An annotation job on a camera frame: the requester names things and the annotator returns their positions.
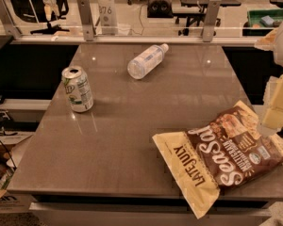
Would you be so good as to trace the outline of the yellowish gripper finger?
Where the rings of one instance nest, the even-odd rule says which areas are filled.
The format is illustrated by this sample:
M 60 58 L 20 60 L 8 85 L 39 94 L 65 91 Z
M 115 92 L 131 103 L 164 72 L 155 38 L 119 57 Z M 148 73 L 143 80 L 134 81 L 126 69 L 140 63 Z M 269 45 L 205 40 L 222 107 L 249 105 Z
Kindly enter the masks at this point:
M 283 74 L 271 76 L 267 82 L 263 107 L 259 113 L 258 131 L 264 136 L 272 136 L 283 128 Z

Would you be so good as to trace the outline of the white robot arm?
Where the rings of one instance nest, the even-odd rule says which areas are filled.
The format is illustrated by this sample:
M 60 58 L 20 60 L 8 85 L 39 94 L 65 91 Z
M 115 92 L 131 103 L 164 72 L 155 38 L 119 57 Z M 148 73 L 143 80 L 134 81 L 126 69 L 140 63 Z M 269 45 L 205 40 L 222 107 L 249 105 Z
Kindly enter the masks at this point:
M 283 22 L 265 37 L 255 42 L 255 47 L 272 51 L 276 65 L 283 67 Z M 258 131 L 264 136 L 276 134 L 283 128 L 283 74 L 271 76 L 263 95 L 263 107 L 259 113 Z

